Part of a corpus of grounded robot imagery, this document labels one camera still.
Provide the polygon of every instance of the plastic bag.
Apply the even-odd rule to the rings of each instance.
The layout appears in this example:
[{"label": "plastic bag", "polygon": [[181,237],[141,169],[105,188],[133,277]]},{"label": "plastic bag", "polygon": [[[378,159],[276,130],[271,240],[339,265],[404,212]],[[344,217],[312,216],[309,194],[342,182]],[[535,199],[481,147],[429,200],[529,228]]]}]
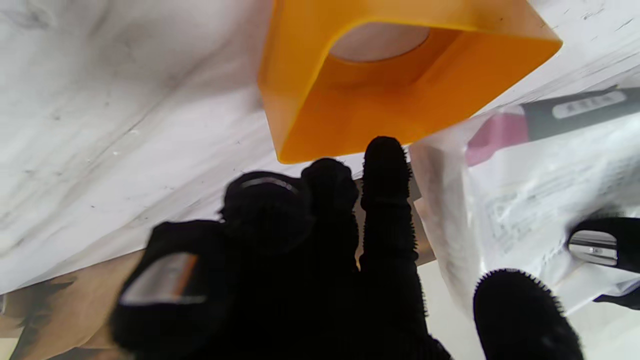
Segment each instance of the plastic bag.
[{"label": "plastic bag", "polygon": [[580,220],[640,217],[640,88],[509,106],[410,147],[416,208],[452,298],[467,314],[480,277],[519,268],[566,312],[640,274],[582,262],[566,248]]}]

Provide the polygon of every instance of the silver metal piece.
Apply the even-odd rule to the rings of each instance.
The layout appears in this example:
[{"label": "silver metal piece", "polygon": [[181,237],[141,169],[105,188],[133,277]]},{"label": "silver metal piece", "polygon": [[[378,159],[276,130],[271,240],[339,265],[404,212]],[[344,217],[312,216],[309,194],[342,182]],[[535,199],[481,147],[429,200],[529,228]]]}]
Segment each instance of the silver metal piece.
[{"label": "silver metal piece", "polygon": [[601,231],[576,231],[569,239],[569,251],[589,263],[616,266],[618,264],[618,241]]}]

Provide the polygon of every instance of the orange plastic box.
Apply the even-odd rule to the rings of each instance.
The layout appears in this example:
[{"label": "orange plastic box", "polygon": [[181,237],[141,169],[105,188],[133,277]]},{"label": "orange plastic box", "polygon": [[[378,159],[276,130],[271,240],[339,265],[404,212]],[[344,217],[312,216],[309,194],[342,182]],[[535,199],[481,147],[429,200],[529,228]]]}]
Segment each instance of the orange plastic box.
[{"label": "orange plastic box", "polygon": [[[368,22],[431,31],[387,60],[329,55]],[[462,121],[561,46],[526,0],[276,0],[258,83],[278,159],[297,163]]]}]

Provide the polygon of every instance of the pink object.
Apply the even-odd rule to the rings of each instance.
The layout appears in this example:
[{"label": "pink object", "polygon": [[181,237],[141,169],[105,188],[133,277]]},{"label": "pink object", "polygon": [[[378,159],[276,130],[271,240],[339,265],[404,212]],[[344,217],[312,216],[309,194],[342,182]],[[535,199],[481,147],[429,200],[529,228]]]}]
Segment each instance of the pink object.
[{"label": "pink object", "polygon": [[489,160],[500,149],[525,142],[529,142],[529,126],[524,115],[496,114],[467,143],[467,165],[472,167],[480,164]]}]

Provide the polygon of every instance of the circular hole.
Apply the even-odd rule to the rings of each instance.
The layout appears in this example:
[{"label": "circular hole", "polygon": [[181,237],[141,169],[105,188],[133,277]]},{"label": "circular hole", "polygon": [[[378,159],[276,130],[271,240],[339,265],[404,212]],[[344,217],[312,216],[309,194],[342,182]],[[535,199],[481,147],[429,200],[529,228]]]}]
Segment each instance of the circular hole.
[{"label": "circular hole", "polygon": [[354,62],[379,61],[408,53],[428,36],[429,28],[423,26],[368,22],[339,38],[330,54]]}]

